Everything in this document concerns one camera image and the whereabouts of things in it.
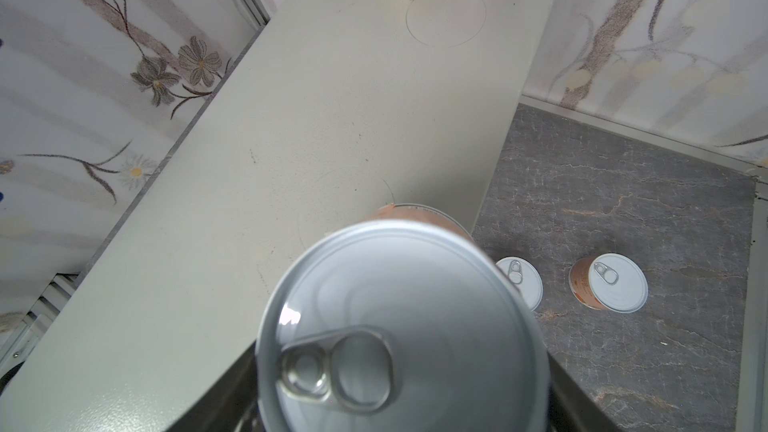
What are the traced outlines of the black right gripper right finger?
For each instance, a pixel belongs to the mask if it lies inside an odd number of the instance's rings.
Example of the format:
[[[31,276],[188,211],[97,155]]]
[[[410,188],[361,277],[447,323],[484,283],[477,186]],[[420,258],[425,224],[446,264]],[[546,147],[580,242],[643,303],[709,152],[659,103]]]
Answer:
[[[567,374],[553,356],[549,356],[548,360],[551,375],[547,414],[549,431],[621,431]]]

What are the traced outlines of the brown label can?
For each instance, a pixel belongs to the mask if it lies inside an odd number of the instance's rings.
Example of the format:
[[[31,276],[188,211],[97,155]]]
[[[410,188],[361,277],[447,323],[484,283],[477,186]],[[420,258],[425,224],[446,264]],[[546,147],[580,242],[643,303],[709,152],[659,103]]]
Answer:
[[[544,431],[550,370],[515,283],[453,225],[366,220],[309,247],[255,345],[269,431]]]

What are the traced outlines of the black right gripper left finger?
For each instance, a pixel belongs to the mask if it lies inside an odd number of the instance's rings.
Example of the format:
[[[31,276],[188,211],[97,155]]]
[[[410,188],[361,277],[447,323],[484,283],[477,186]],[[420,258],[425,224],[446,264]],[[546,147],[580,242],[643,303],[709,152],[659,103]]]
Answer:
[[[263,432],[258,400],[256,343],[253,343],[168,431]]]

